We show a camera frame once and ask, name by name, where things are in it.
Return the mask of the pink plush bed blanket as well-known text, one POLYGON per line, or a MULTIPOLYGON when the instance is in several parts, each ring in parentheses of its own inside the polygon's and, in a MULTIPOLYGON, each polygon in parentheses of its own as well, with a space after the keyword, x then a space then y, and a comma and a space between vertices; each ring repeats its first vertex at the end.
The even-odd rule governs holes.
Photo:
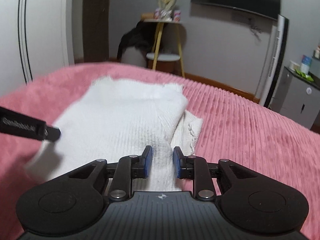
POLYGON ((204 123, 195 153, 230 159, 303 193, 310 206, 302 233, 319 239, 319 135, 238 95, 182 77, 114 62, 65 67, 1 97, 1 106, 48 123, 109 75, 148 83, 180 83, 188 110, 204 123))

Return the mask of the black garment on pouf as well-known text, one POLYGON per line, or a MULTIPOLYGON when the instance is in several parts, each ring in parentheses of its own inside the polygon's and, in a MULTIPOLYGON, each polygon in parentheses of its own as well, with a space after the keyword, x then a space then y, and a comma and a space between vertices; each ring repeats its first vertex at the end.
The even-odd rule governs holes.
POLYGON ((127 48, 135 47, 142 52, 150 52, 155 42, 157 23, 139 21, 135 28, 124 34, 120 40, 117 60, 121 60, 127 48))

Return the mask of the yellow legged round side table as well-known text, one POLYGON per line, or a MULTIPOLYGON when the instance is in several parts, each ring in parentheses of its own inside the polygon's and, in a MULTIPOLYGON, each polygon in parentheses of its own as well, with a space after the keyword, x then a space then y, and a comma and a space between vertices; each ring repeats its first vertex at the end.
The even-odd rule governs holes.
POLYGON ((144 23, 155 23, 155 37, 151 52, 147 53, 148 67, 185 77, 181 30, 183 23, 160 19, 144 19, 144 23))

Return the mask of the white ribbed knit sweater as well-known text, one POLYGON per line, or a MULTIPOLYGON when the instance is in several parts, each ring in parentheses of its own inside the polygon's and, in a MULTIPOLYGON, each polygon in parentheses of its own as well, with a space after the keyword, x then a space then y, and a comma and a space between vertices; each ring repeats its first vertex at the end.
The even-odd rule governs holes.
POLYGON ((193 155, 203 121, 187 110, 177 83, 150 84, 109 76, 92 82, 87 92, 54 122, 61 136, 44 142, 27 163, 39 182, 54 179, 97 159, 116 163, 151 146, 151 172, 133 181, 138 191, 181 191, 173 149, 193 155))

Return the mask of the dark brown door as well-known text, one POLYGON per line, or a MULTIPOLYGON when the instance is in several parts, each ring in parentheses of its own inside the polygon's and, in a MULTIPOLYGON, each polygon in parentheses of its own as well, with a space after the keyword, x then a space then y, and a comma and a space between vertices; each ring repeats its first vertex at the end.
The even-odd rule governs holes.
POLYGON ((109 58, 108 11, 110 0, 83 0, 82 39, 85 62, 109 58))

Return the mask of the grey drawer cabinet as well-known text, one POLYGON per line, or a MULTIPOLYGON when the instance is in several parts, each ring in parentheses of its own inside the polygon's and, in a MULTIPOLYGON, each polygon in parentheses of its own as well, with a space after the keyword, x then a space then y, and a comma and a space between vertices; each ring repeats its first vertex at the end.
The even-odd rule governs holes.
POLYGON ((270 104, 272 111, 310 129, 319 113, 319 83, 303 79, 284 67, 270 104))

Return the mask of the blue white box on cabinet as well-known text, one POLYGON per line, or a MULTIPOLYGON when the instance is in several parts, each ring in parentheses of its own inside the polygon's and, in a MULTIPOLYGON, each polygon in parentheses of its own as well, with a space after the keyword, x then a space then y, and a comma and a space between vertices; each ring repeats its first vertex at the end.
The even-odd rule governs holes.
POLYGON ((311 63, 312 63, 312 58, 310 58, 306 55, 303 55, 302 62, 300 65, 300 71, 304 74, 308 74, 311 63))

